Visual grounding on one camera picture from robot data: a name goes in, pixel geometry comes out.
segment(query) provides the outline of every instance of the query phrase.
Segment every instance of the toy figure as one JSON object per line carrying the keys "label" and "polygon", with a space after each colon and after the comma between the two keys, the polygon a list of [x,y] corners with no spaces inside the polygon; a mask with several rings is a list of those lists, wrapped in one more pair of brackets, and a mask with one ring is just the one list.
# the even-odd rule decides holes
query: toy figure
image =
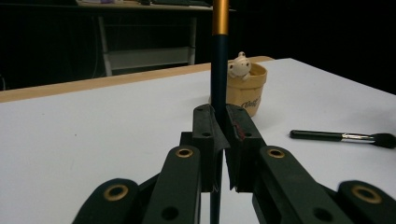
{"label": "toy figure", "polygon": [[238,57],[228,64],[228,75],[230,77],[241,77],[246,81],[250,78],[251,62],[246,57],[245,52],[241,51]]}

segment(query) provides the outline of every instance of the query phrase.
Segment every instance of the white table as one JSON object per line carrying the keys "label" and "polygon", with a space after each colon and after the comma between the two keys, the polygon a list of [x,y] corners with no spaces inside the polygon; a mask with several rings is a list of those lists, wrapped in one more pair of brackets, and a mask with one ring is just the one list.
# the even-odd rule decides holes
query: white table
{"label": "white table", "polygon": [[[292,129],[396,134],[395,95],[293,59],[260,64],[268,78],[253,120],[268,145],[330,189],[356,179],[396,198],[395,150],[289,138]],[[192,110],[207,104],[209,82],[204,71],[0,104],[0,223],[71,223],[107,180],[158,174],[192,130]],[[258,223],[251,194],[229,191],[223,172],[220,223]],[[207,194],[201,211],[209,223]]]}

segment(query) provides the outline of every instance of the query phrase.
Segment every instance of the wooden table edge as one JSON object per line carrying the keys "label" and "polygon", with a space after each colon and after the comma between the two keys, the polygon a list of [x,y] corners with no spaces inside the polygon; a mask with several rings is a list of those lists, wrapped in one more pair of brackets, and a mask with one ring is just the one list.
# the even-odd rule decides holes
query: wooden table edge
{"label": "wooden table edge", "polygon": [[[266,56],[257,56],[249,58],[252,63],[259,63],[273,60]],[[173,67],[167,69],[153,70],[140,73],[119,75],[114,77],[99,77],[93,79],[84,79],[80,81],[71,81],[57,83],[45,86],[30,87],[9,91],[0,91],[0,103],[32,99],[56,94],[63,94],[74,91],[87,91],[97,88],[110,87],[126,83],[152,80],[162,77],[174,77],[187,75],[210,70],[210,63],[200,63],[188,66]]]}

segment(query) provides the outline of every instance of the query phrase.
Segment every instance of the small basket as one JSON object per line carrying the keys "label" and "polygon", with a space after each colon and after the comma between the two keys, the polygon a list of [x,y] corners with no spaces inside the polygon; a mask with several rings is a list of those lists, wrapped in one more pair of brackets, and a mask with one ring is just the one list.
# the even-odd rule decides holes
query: small basket
{"label": "small basket", "polygon": [[262,101],[262,88],[267,80],[267,70],[257,63],[251,64],[250,78],[227,77],[227,104],[239,105],[253,117]]}

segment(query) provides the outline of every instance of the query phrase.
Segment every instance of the makeup brush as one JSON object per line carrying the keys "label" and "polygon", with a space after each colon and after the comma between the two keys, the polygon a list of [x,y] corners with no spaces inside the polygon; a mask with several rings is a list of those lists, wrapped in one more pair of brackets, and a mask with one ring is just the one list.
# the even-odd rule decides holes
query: makeup brush
{"label": "makeup brush", "polygon": [[390,133],[325,133],[314,131],[291,130],[290,138],[309,139],[332,142],[368,143],[378,147],[395,148],[396,137]]}

